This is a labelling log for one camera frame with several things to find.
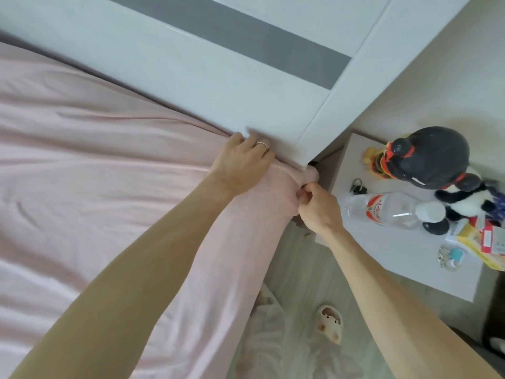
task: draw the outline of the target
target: wall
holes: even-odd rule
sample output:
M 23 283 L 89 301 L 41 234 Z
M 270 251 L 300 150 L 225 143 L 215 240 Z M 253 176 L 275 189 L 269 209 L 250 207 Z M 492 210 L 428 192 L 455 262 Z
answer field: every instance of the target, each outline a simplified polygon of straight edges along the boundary
M 470 1 L 351 129 L 388 140 L 431 125 L 464 134 L 472 164 L 505 180 L 505 0 Z

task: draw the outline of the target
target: pink fabric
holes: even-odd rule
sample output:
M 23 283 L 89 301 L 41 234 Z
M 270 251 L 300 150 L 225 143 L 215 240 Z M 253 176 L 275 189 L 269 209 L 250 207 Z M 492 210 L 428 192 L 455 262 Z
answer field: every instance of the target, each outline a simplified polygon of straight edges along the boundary
M 73 299 L 205 176 L 219 130 L 0 43 L 0 376 Z M 275 162 L 201 245 L 133 377 L 223 378 L 295 192 Z

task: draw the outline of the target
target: person's left hand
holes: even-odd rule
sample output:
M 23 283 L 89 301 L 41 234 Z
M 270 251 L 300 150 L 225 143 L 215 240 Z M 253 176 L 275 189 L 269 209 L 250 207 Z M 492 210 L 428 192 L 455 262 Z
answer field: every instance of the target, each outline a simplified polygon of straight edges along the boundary
M 275 159 L 275 153 L 257 141 L 254 135 L 243 140 L 241 133 L 233 134 L 212 164 L 209 177 L 233 197 L 254 187 Z

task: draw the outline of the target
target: white bottle cap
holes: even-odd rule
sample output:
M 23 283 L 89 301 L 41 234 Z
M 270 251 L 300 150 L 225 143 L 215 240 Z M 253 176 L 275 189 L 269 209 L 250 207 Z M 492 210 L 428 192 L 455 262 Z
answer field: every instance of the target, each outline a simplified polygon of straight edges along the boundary
M 445 218 L 445 206 L 440 202 L 419 203 L 415 215 L 423 222 L 440 222 Z

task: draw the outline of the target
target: ring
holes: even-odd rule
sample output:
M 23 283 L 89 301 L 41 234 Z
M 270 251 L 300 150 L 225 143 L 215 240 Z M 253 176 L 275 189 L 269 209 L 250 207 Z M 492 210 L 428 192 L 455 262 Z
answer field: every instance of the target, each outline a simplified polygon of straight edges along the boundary
M 256 145 L 257 145 L 257 144 L 259 144 L 259 143 L 265 147 L 265 152 L 267 152 L 267 151 L 268 151 L 268 146 L 267 146 L 267 144 L 266 144 L 266 143 L 264 143 L 264 142 L 262 142 L 262 141 L 258 141 L 258 142 L 256 142 Z

